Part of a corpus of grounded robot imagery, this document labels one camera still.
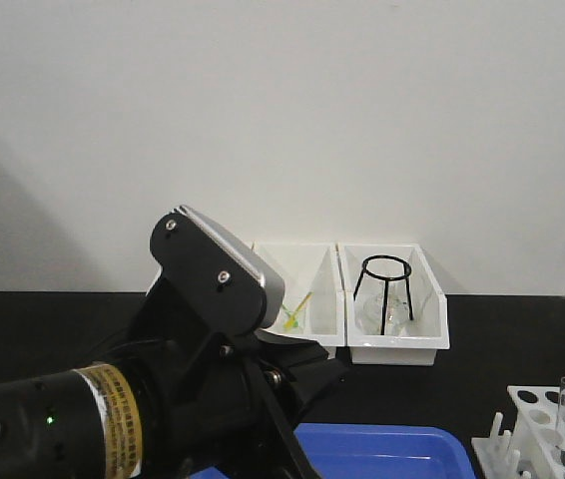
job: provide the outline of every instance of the robotic arm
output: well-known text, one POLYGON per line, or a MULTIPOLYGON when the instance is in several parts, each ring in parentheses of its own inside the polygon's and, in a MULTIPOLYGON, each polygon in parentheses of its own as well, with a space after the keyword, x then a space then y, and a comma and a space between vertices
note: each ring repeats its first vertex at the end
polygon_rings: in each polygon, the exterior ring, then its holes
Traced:
POLYGON ((162 271, 126 337, 85 367, 0 384, 0 479, 319 479, 293 429, 344 374, 271 326, 283 280, 188 207, 151 237, 162 271))

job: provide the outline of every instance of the test tube rack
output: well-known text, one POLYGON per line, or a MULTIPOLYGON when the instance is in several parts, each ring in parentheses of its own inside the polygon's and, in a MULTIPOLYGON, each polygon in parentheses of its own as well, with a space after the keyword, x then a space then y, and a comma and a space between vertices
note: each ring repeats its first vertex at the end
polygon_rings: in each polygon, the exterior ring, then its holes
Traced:
POLYGON ((486 479, 565 479, 565 437, 555 429, 559 387, 509 386, 518 414, 513 433, 500 434, 495 413, 489 437, 471 439, 486 479))

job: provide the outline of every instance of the blue tray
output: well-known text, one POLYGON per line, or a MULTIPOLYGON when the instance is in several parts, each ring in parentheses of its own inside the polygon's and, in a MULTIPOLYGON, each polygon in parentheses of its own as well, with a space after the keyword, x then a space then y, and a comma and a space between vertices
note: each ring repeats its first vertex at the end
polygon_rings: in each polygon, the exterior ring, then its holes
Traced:
POLYGON ((301 424, 295 433, 324 479, 475 479, 462 445, 434 427, 301 424))

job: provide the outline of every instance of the black table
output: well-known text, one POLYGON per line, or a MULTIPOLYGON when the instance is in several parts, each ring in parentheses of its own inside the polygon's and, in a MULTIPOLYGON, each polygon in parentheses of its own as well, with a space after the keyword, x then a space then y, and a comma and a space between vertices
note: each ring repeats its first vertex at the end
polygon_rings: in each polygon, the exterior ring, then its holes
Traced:
MULTIPOLYGON (((141 293, 0 292, 0 381, 71 368, 124 328, 141 293)), ((565 298, 448 297, 451 349, 432 367, 354 365, 307 422, 434 426, 455 435, 481 475, 471 437, 493 415, 512 428, 507 385, 558 385, 565 298)), ((350 364, 346 349, 338 357, 350 364)))

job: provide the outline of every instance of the white plastic tray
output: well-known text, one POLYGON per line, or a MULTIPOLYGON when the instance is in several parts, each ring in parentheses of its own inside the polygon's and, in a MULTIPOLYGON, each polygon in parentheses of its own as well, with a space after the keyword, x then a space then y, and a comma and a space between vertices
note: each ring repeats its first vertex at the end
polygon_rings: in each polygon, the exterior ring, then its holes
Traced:
POLYGON ((345 346, 344 293, 335 243, 255 242, 254 252, 284 279, 282 304, 287 310, 294 311, 311 292, 299 315, 300 328, 285 329, 289 316, 281 309, 269 331, 313 339, 335 355, 337 347, 345 346))
MULTIPOLYGON (((440 288, 424 253, 418 244, 337 245, 342 270, 346 304, 346 342, 351 360, 362 364, 432 365, 439 349, 449 348, 446 297, 440 288), (366 276, 360 284, 356 300, 353 291, 362 262, 374 254, 388 254, 406 260, 414 321, 409 321, 392 335, 371 335, 361 325, 364 302, 377 294, 378 281, 366 276)), ((396 275, 395 271, 383 274, 396 275)))

